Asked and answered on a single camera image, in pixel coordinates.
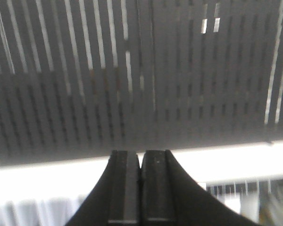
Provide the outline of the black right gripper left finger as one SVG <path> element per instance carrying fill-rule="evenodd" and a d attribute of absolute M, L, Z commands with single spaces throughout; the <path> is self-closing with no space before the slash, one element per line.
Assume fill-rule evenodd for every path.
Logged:
<path fill-rule="evenodd" d="M 114 150 L 97 184 L 67 225 L 139 225 L 139 180 L 136 152 Z"/>

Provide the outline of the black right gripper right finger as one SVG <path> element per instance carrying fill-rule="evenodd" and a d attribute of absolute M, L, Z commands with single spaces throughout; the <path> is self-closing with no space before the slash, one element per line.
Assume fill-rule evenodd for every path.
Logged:
<path fill-rule="evenodd" d="M 198 185 L 169 150 L 147 150 L 141 171 L 143 226 L 256 225 Z"/>

